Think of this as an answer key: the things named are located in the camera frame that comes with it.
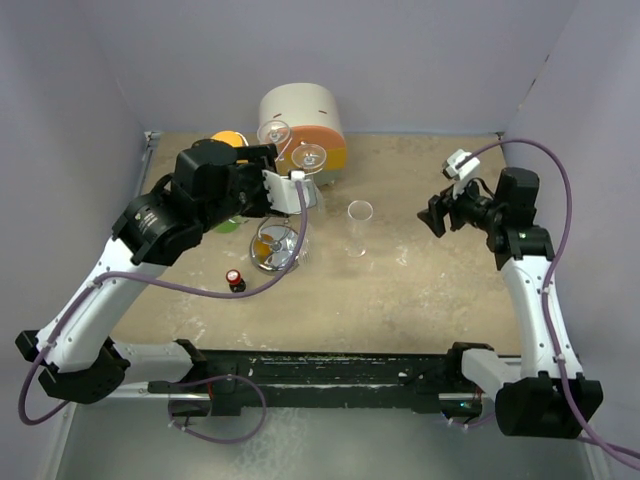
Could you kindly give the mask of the green plastic wine glass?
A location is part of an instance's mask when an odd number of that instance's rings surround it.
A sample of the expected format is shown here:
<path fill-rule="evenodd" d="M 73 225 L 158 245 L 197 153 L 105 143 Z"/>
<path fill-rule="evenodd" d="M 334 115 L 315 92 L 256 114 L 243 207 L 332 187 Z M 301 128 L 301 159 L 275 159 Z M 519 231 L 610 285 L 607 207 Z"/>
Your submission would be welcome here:
<path fill-rule="evenodd" d="M 246 219 L 244 219 L 241 216 L 232 217 L 231 219 L 216 226 L 214 228 L 214 231 L 219 234 L 229 234 L 236 231 L 245 223 L 246 223 Z"/>

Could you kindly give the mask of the orange plastic wine glass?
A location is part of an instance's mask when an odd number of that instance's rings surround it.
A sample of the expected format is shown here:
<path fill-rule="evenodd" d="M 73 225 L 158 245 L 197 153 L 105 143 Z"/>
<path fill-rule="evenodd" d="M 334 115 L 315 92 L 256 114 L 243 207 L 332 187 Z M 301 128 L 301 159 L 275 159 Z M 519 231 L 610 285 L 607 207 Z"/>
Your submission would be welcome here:
<path fill-rule="evenodd" d="M 243 134 L 232 130 L 219 131 L 211 135 L 209 139 L 226 143 L 232 147 L 246 147 L 249 145 Z"/>

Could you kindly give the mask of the clear flute glass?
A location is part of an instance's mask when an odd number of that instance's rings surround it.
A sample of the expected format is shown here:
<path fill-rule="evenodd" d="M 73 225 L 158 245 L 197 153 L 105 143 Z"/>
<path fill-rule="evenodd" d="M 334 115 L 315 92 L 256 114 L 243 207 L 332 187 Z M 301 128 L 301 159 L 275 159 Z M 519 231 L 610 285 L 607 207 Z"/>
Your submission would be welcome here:
<path fill-rule="evenodd" d="M 277 150 L 277 161 L 284 158 L 284 152 L 292 140 L 292 129 L 284 121 L 271 119 L 257 130 L 257 139 L 261 144 L 273 144 Z"/>
<path fill-rule="evenodd" d="M 298 266 L 310 266 L 314 259 L 315 248 L 315 231 L 313 224 L 310 220 L 306 222 L 306 230 L 303 237 L 302 246 L 296 256 L 296 263 Z"/>
<path fill-rule="evenodd" d="M 291 154 L 293 164 L 298 169 L 302 169 L 307 178 L 311 178 L 316 198 L 316 209 L 320 214 L 325 213 L 325 202 L 324 196 L 317 185 L 316 177 L 323 170 L 326 159 L 327 153 L 322 146 L 306 142 L 301 142 Z"/>
<path fill-rule="evenodd" d="M 366 235 L 373 220 L 373 206 L 365 200 L 352 201 L 346 211 L 348 240 L 345 247 L 347 255 L 359 258 L 366 253 Z"/>

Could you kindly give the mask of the clear flute glass front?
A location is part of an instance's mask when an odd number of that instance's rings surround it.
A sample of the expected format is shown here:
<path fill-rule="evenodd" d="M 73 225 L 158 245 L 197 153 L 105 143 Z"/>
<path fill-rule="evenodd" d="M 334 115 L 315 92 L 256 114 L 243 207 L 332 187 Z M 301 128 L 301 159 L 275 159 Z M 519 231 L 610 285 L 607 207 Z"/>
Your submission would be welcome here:
<path fill-rule="evenodd" d="M 348 240 L 345 247 L 347 255 L 359 258 L 366 253 L 366 235 L 373 220 L 373 206 L 365 200 L 352 201 L 346 211 Z"/>

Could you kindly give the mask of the clear flute glass back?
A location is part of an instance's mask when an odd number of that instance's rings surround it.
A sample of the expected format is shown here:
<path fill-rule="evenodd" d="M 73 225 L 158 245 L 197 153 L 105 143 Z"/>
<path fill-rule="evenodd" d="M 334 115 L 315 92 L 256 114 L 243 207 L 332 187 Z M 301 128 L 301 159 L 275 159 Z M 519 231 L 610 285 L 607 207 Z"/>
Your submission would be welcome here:
<path fill-rule="evenodd" d="M 284 121 L 271 119 L 257 130 L 257 139 L 261 144 L 273 144 L 277 150 L 277 161 L 284 158 L 284 152 L 292 140 L 292 129 Z"/>

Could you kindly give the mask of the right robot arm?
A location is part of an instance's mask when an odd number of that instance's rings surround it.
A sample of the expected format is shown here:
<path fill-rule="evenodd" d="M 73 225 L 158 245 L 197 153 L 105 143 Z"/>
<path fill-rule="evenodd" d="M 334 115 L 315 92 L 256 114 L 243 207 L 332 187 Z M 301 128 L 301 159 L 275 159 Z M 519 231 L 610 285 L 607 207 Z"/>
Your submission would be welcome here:
<path fill-rule="evenodd" d="M 601 384 L 588 380 L 571 346 L 550 271 L 556 258 L 549 232 L 535 225 L 539 177 L 503 169 L 494 193 L 470 168 L 443 170 L 452 186 L 433 196 L 419 219 L 437 236 L 473 226 L 487 235 L 505 282 L 521 338 L 519 361 L 490 347 L 457 342 L 445 366 L 456 391 L 474 384 L 494 403 L 500 431 L 508 436 L 575 439 L 603 401 Z"/>

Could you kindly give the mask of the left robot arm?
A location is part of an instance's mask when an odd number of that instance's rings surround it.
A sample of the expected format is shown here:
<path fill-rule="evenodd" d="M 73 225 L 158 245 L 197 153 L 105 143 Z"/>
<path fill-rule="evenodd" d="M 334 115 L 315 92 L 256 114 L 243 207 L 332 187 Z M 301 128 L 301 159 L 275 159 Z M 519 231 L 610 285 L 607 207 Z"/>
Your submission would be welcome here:
<path fill-rule="evenodd" d="M 110 334 L 146 281 L 198 246 L 206 232 L 235 216 L 271 213 L 264 180 L 276 157 L 272 144 L 199 140 L 177 155 L 173 173 L 129 203 L 65 310 L 16 340 L 49 397 L 91 404 L 126 383 L 173 382 L 184 392 L 202 387 L 204 358 L 190 342 L 126 345 Z"/>

